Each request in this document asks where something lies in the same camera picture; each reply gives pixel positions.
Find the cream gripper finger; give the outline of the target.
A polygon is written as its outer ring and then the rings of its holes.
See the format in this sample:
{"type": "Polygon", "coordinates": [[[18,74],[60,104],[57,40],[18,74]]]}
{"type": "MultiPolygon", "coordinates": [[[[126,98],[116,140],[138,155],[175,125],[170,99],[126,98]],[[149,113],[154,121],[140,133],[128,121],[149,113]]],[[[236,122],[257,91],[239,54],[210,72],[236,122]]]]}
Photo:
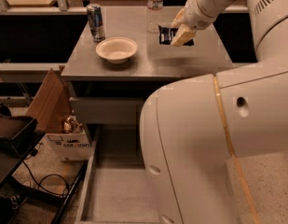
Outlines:
{"type": "Polygon", "coordinates": [[[179,28],[184,23],[184,14],[185,10],[180,9],[171,23],[171,28],[179,28]]]}
{"type": "Polygon", "coordinates": [[[172,39],[171,44],[175,47],[180,47],[183,44],[189,42],[196,36],[196,30],[182,24],[179,28],[175,37],[172,39]]]}

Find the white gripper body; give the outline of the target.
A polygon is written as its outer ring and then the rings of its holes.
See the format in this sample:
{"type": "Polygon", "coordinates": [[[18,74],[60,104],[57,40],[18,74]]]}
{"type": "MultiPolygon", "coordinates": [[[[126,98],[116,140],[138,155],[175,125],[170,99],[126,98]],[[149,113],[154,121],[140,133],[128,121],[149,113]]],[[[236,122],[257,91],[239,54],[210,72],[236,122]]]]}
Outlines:
{"type": "Polygon", "coordinates": [[[217,17],[212,0],[187,0],[185,3],[185,24],[190,28],[204,30],[217,17]]]}

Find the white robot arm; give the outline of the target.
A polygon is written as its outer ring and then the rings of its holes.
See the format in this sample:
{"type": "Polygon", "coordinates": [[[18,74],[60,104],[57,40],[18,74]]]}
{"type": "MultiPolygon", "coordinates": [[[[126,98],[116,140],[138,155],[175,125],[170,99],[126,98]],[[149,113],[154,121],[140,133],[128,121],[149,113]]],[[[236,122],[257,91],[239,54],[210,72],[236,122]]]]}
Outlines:
{"type": "MultiPolygon", "coordinates": [[[[207,28],[234,0],[187,0],[174,25],[207,28]]],[[[288,0],[245,0],[256,63],[166,85],[140,141],[160,224],[239,224],[226,161],[288,149],[288,0]]]]}

